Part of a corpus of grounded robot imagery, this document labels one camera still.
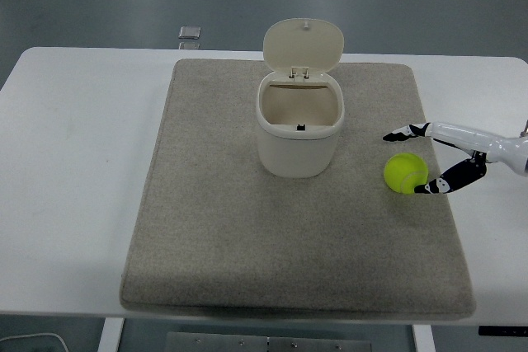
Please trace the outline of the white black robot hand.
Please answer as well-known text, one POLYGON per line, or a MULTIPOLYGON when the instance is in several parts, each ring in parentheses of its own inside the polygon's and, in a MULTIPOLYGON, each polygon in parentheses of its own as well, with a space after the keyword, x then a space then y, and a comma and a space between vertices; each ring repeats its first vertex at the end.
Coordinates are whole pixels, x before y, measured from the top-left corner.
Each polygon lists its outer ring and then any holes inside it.
POLYGON ((520 176, 527 175, 527 132, 518 138, 505 138, 482 130, 445 122, 408 124, 383 137, 387 142, 402 142, 427 137, 469 155, 441 173, 436 179, 414 188, 418 194, 448 194, 483 178, 489 163, 500 162, 520 176))

